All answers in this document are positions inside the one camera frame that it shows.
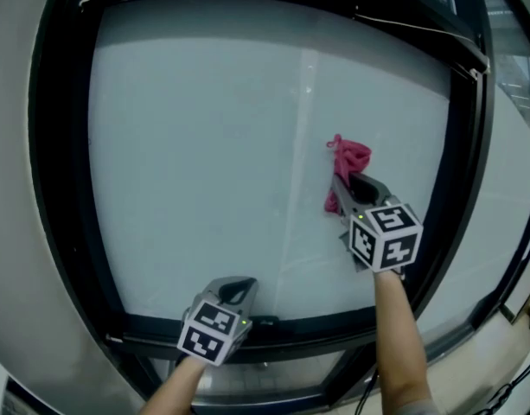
forearm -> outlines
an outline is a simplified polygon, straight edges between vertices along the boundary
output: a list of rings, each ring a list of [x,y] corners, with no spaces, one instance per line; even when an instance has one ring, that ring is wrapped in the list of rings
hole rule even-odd
[[[204,370],[203,362],[186,358],[150,398],[140,415],[188,415]]]
[[[374,274],[377,357],[384,413],[430,398],[426,355],[417,324],[397,274]]]

beige floor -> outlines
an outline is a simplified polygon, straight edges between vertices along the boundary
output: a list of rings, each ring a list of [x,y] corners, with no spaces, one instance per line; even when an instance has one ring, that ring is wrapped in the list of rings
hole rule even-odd
[[[430,367],[428,381],[443,414],[467,415],[512,377],[530,350],[527,317],[514,326],[500,314],[457,350]],[[353,415],[356,403],[339,407],[334,415]],[[380,415],[380,394],[370,397],[362,415]]]

white wire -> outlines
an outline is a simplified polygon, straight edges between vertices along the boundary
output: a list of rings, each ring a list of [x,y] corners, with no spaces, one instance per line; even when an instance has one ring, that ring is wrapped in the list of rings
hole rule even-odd
[[[374,22],[382,22],[382,23],[391,23],[391,24],[398,24],[399,26],[406,26],[407,28],[415,28],[415,29],[422,29],[424,31],[431,31],[431,32],[438,32],[439,34],[446,34],[446,35],[453,35],[454,37],[458,37],[458,38],[462,38],[464,40],[468,40],[469,42],[474,43],[473,40],[470,40],[469,37],[465,37],[464,35],[459,35],[459,34],[453,34],[452,32],[447,32],[447,31],[442,31],[440,29],[432,29],[432,28],[425,28],[424,26],[415,26],[413,24],[408,24],[408,23],[402,23],[402,22],[395,22],[393,20],[382,20],[381,18],[375,18],[375,17],[369,17],[369,16],[362,16],[361,14],[357,14],[355,12],[354,14],[355,16],[357,17],[360,17],[360,18],[366,18],[368,20],[372,20]]]

sleeve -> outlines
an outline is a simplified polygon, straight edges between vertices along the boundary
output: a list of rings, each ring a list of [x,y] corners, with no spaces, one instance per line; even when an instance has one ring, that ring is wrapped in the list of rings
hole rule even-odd
[[[439,415],[439,410],[431,399],[422,399],[400,407],[395,415]]]

pink cloth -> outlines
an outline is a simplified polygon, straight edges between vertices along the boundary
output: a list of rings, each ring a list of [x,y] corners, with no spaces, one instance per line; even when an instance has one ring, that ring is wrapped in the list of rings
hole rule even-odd
[[[335,147],[334,174],[339,175],[346,186],[349,185],[349,173],[362,172],[370,162],[370,148],[351,140],[343,140],[340,134],[335,134],[334,140],[326,145],[329,148]],[[324,210],[337,213],[337,197],[332,190],[328,192]]]

